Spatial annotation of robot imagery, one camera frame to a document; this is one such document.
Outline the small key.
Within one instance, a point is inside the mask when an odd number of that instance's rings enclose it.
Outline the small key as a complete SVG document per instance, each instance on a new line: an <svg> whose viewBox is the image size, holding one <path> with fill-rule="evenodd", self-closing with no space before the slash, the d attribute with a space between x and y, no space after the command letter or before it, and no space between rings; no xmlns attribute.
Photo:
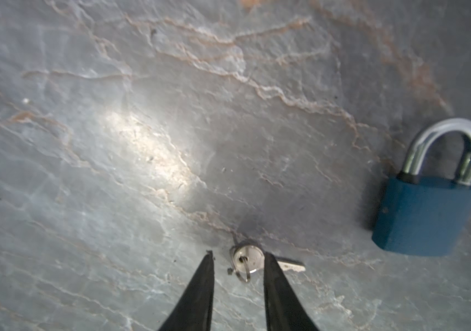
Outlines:
<svg viewBox="0 0 471 331"><path fill-rule="evenodd" d="M302 262L281 257L277 257L276 260L283 271L296 273L306 271L306 266ZM253 273L264 269L265 254L258 245L235 245L230 249L230 262L231 267L227 270L228 275L235 275L242 283L249 283Z"/></svg>

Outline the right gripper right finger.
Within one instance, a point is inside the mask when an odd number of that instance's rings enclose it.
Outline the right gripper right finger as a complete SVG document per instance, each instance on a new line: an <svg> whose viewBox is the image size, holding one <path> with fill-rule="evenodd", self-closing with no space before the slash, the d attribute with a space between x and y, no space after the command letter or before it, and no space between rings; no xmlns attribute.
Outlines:
<svg viewBox="0 0 471 331"><path fill-rule="evenodd" d="M277 259L264 253L264 302L268 331L314 330L318 327L307 315L290 286Z"/></svg>

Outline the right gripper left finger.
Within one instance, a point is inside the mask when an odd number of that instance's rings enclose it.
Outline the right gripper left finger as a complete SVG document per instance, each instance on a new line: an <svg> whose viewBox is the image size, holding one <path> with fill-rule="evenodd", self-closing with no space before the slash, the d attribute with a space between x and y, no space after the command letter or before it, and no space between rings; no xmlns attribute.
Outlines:
<svg viewBox="0 0 471 331"><path fill-rule="evenodd" d="M210 330L214 286L213 252L207 251L179 302L159 330Z"/></svg>

